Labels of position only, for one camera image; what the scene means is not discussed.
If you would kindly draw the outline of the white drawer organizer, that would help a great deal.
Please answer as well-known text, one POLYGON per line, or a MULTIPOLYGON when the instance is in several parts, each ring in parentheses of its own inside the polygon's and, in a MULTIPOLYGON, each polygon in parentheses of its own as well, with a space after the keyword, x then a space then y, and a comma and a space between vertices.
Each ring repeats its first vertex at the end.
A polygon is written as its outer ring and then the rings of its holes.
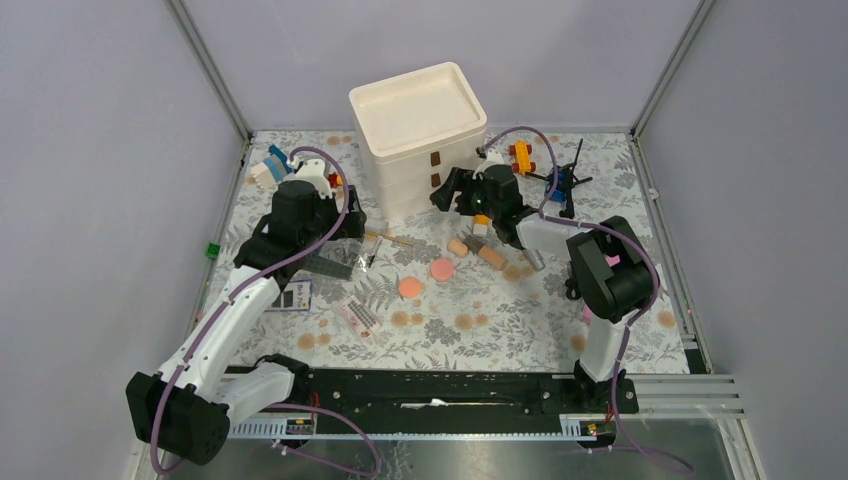
POLYGON ((368 189, 389 221, 431 208, 452 168, 478 164, 488 117, 454 62, 355 87, 349 101, 368 189))

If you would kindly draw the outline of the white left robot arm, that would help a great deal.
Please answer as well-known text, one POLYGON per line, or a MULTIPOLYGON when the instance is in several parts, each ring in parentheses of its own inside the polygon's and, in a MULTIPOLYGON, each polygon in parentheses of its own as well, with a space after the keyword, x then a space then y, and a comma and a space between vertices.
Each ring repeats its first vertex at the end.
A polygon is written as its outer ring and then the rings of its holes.
POLYGON ((327 241, 362 239, 366 220, 353 186, 324 198, 311 181, 278 185, 270 212, 239 248, 216 307, 156 373, 138 372, 127 384, 133 428, 149 444, 156 473, 172 471, 160 452, 205 465, 231 427, 275 403, 296 411, 311 400, 309 368, 290 357, 264 361, 233 381, 222 377, 235 350, 308 257, 327 241))

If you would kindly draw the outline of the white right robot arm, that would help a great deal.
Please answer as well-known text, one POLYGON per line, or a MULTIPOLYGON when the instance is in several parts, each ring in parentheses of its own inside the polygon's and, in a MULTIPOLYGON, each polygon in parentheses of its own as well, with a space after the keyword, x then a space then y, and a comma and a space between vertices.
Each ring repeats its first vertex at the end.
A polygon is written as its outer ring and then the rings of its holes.
POLYGON ((589 412, 615 403, 630 329, 656 301, 660 286, 628 221, 613 216, 596 224, 550 217, 525 203, 510 167, 492 162, 475 170, 453 168, 430 200, 441 211, 486 216, 498 238, 522 251, 537 270, 544 267, 543 252, 567 261, 566 291, 591 312, 587 344, 573 370, 572 396, 589 412))

